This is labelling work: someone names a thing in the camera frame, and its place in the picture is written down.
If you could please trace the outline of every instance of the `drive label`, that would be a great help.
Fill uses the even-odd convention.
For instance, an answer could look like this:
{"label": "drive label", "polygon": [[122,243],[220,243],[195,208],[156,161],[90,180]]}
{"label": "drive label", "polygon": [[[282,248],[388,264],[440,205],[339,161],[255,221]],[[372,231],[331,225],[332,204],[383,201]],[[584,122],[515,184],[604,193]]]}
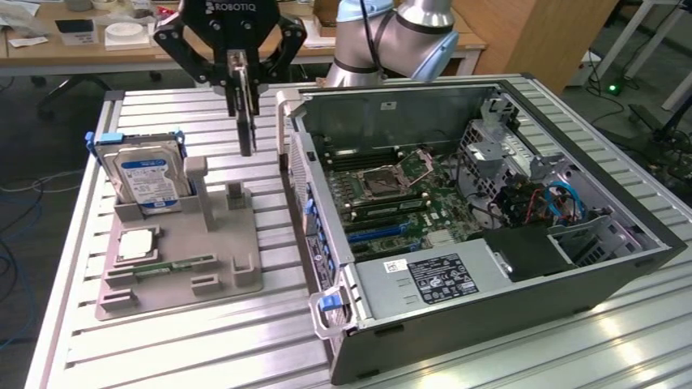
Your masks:
{"label": "drive label", "polygon": [[170,207],[178,202],[174,180],[166,160],[139,160],[122,164],[138,204],[147,208]]}

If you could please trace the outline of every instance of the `cable on floor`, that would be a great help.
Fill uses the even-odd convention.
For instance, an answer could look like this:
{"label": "cable on floor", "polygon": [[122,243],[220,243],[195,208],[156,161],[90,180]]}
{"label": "cable on floor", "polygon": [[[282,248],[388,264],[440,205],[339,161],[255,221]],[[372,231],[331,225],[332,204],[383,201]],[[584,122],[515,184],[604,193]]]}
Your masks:
{"label": "cable on floor", "polygon": [[592,65],[592,74],[588,76],[590,86],[587,87],[586,90],[595,97],[598,97],[600,99],[604,99],[604,100],[610,101],[611,103],[616,103],[618,107],[619,107],[616,111],[612,111],[612,112],[599,116],[594,120],[591,120],[590,123],[594,126],[599,120],[606,119],[608,116],[614,116],[614,115],[616,115],[619,113],[626,112],[626,106],[618,100],[611,99],[610,97],[604,96],[603,93],[602,93],[602,91],[603,91],[602,79],[598,76],[596,67],[594,66],[592,48],[591,47],[588,49],[588,61],[590,61],[591,65]]}
{"label": "cable on floor", "polygon": [[[8,188],[6,186],[0,186],[0,190],[3,192],[7,192],[7,193],[18,193],[18,192],[24,192],[27,190],[34,190],[35,192],[39,192],[38,188],[39,188],[40,184],[46,184],[47,182],[51,182],[56,178],[72,176],[75,174],[82,174],[82,173],[84,173],[84,169],[68,170],[66,172],[60,172],[58,174],[52,174],[50,176],[46,176],[46,177],[42,177],[42,178],[36,179],[30,186],[23,186],[20,188]],[[68,192],[71,190],[79,189],[79,187],[80,187],[80,185],[75,185],[75,186],[71,186],[68,188],[62,188],[62,189],[55,189],[55,190],[46,190],[46,189],[43,189],[43,192],[44,192],[44,194],[48,194],[48,193],[63,193],[63,192]]]}
{"label": "cable on floor", "polygon": [[39,204],[42,202],[42,199],[43,199],[43,182],[40,180],[36,180],[36,182],[39,182],[39,194],[36,196],[36,198],[34,199],[34,201],[31,202],[31,206],[20,213],[20,215],[15,218],[15,220],[12,220],[10,223],[7,223],[2,228],[0,228],[0,237],[3,237],[3,234],[12,228],[12,226],[15,224],[18,224],[22,219],[24,219],[24,217],[34,211],[34,208],[39,207]]}
{"label": "cable on floor", "polygon": [[40,203],[35,203],[35,202],[28,202],[28,201],[22,201],[19,199],[15,199],[15,198],[8,198],[8,197],[3,197],[0,196],[0,202],[6,202],[6,203],[12,203],[12,204],[19,204],[19,205],[27,205],[30,208],[30,212],[27,214],[23,215],[23,217],[20,218],[24,219],[34,210],[36,210],[35,212],[35,215],[34,215],[34,218],[32,218],[32,221],[30,221],[30,223],[22,227],[22,229],[19,231],[16,231],[15,233],[7,235],[7,236],[3,236],[3,239],[10,242],[10,241],[14,241],[18,237],[20,237],[22,235],[24,235],[35,226],[36,226],[36,223],[39,222],[39,219],[42,219],[42,215],[43,215],[43,206]]}
{"label": "cable on floor", "polygon": [[[16,277],[19,276],[20,283],[24,288],[27,300],[30,303],[30,318],[27,319],[26,324],[22,327],[22,329],[0,344],[0,351],[3,351],[4,348],[8,347],[12,344],[12,342],[26,334],[26,332],[32,327],[32,324],[36,322],[38,304],[36,304],[36,297],[34,295],[34,289],[32,289],[32,286],[30,285],[30,280],[28,280],[24,268],[23,268],[22,264],[16,261],[16,258],[12,254],[12,250],[10,249],[7,243],[4,242],[3,239],[0,239],[0,246],[3,247],[3,250],[6,251],[6,254],[7,254],[6,256],[2,256],[0,258],[4,258],[4,260],[7,260],[11,263],[11,265],[15,269],[15,284],[16,284]],[[15,284],[12,284],[12,287],[8,290],[8,293],[7,293],[8,295],[12,292],[12,290],[15,289]]]}

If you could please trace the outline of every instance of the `robotiq logo text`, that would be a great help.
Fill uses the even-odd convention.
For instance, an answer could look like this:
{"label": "robotiq logo text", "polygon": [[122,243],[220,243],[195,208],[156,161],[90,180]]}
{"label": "robotiq logo text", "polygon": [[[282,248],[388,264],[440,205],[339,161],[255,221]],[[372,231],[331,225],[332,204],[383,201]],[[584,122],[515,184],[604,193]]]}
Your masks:
{"label": "robotiq logo text", "polygon": [[247,2],[228,4],[226,2],[207,2],[207,13],[210,11],[258,11],[255,4]]}

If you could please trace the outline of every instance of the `paper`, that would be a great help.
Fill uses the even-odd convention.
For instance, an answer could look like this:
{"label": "paper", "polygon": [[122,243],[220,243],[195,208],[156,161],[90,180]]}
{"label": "paper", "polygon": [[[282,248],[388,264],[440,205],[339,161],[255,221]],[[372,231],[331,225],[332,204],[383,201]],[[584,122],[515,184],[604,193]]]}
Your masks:
{"label": "paper", "polygon": [[23,47],[23,46],[34,46],[39,43],[48,42],[48,39],[46,39],[43,36],[39,38],[30,38],[30,39],[11,39],[8,40],[12,47]]}
{"label": "paper", "polygon": [[[32,16],[36,16],[36,13],[39,12],[39,5],[34,4],[31,2],[8,2],[7,0],[0,0],[0,5],[4,6],[20,6],[26,9],[26,11],[32,14]],[[10,26],[10,23],[3,19],[0,16],[0,26]]]}
{"label": "paper", "polygon": [[308,49],[332,48],[336,46],[336,38],[322,37],[318,26],[311,19],[303,19],[306,25],[307,39],[303,44]]}

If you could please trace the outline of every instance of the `robotic arm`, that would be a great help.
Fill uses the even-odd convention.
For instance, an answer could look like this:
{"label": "robotic arm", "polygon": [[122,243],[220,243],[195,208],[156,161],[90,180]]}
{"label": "robotic arm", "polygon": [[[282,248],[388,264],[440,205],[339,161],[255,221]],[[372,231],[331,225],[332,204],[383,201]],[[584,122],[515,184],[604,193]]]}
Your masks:
{"label": "robotic arm", "polygon": [[459,41],[451,3],[406,0],[394,10],[392,0],[342,0],[327,86],[378,84],[379,65],[416,81],[434,81]]}
{"label": "robotic arm", "polygon": [[[259,49],[276,25],[283,39],[260,62]],[[214,49],[214,62],[186,41],[186,26]],[[238,118],[240,153],[251,156],[260,85],[282,79],[290,68],[306,41],[302,21],[279,13],[275,0],[183,0],[179,11],[163,21],[155,40],[199,83],[223,88],[228,114]]]}

